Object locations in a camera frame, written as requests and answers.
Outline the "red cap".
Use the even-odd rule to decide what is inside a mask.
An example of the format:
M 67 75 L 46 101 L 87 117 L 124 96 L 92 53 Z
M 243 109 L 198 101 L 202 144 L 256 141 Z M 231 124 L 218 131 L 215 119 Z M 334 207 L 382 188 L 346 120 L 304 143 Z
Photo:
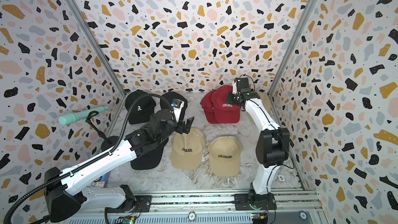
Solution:
M 217 123 L 235 124 L 240 120 L 240 108 L 236 105 L 227 103 L 227 96 L 232 92 L 230 85 L 224 85 L 211 95 L 211 102 L 214 107 L 214 115 Z
M 213 95 L 215 91 L 211 91 L 207 93 L 201 100 L 200 104 L 202 106 L 202 109 L 204 110 L 205 116 L 207 121 L 210 124 L 218 124 L 219 122 L 217 121 L 215 117 L 215 112 L 214 112 L 214 104 L 211 101 L 211 96 Z

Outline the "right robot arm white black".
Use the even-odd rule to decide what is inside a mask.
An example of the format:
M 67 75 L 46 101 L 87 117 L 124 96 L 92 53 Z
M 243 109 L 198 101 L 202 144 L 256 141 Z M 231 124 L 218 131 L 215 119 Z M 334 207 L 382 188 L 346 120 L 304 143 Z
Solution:
M 272 182 L 289 158 L 290 133 L 272 119 L 259 94 L 250 88 L 247 77 L 234 79 L 232 92 L 227 95 L 227 103 L 244 109 L 260 132 L 255 150 L 259 166 L 248 193 L 248 202 L 255 209 L 274 206 Z

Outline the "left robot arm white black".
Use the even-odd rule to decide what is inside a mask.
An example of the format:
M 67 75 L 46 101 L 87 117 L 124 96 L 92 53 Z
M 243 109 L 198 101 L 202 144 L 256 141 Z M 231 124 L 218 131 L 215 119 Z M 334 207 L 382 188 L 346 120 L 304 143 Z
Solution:
M 148 124 L 128 134 L 119 145 L 77 166 L 47 171 L 44 192 L 50 222 L 67 220 L 88 209 L 106 208 L 114 213 L 132 210 L 137 206 L 137 199 L 127 185 L 110 189 L 91 189 L 89 185 L 109 171 L 162 147 L 173 133 L 188 134 L 193 121 L 194 117 L 176 122 L 170 111 L 160 110 L 150 117 Z

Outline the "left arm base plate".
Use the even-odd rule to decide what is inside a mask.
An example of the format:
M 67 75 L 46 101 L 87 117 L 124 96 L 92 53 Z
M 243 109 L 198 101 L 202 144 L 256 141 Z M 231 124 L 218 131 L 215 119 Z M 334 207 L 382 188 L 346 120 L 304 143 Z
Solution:
M 150 210 L 152 196 L 132 196 L 127 197 L 126 200 L 115 208 L 106 208 L 107 213 L 148 213 Z

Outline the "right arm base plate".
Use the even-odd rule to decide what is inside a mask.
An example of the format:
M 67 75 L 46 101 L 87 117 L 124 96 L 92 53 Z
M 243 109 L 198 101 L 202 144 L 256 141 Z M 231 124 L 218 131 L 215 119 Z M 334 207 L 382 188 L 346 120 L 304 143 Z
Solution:
M 257 195 L 254 192 L 235 194 L 234 201 L 237 211 L 266 211 L 276 210 L 276 200 L 272 193 Z

